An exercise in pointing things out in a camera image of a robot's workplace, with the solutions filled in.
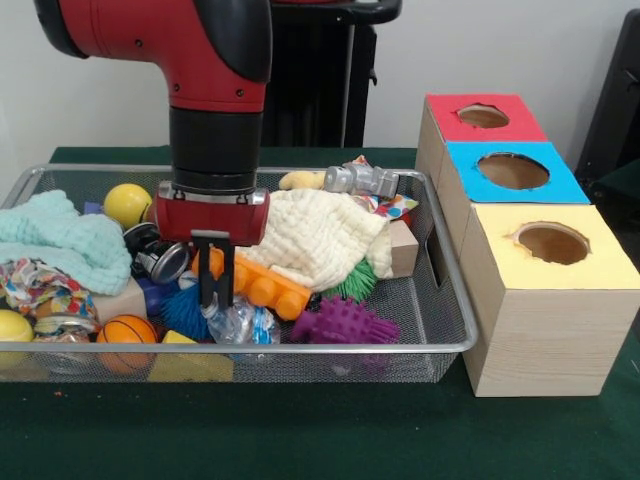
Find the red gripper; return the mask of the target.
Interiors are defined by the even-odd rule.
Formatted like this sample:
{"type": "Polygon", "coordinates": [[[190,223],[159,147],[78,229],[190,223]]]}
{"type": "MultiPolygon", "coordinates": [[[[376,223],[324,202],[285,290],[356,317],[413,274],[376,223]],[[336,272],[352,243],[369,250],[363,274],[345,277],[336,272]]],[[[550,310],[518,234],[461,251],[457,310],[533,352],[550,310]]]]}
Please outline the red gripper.
{"type": "MultiPolygon", "coordinates": [[[[171,181],[161,181],[153,200],[153,222],[166,240],[188,242],[193,231],[216,231],[228,234],[233,245],[248,247],[262,241],[269,205],[269,192],[261,188],[249,194],[220,196],[179,190],[171,181]]],[[[194,238],[193,243],[198,250],[199,302],[202,308],[209,308],[215,293],[211,246],[207,238],[194,238]]],[[[218,279],[220,307],[233,305],[235,247],[231,243],[217,244],[223,253],[218,279]]]]}

